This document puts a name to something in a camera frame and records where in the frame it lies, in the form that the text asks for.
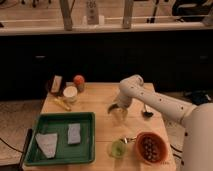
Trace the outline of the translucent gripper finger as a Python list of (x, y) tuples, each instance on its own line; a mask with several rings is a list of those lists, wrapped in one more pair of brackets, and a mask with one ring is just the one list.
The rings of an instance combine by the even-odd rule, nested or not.
[(115, 110), (115, 118), (119, 121), (119, 122), (124, 122), (126, 117), (127, 117), (128, 111), (126, 109), (123, 108), (117, 108)]

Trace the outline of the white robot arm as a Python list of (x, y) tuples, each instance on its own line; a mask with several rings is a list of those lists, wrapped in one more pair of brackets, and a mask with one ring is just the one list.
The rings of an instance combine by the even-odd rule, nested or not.
[(120, 108), (137, 99), (185, 128), (181, 171), (213, 171), (213, 103), (195, 105), (150, 91), (140, 75), (121, 80), (118, 87)]

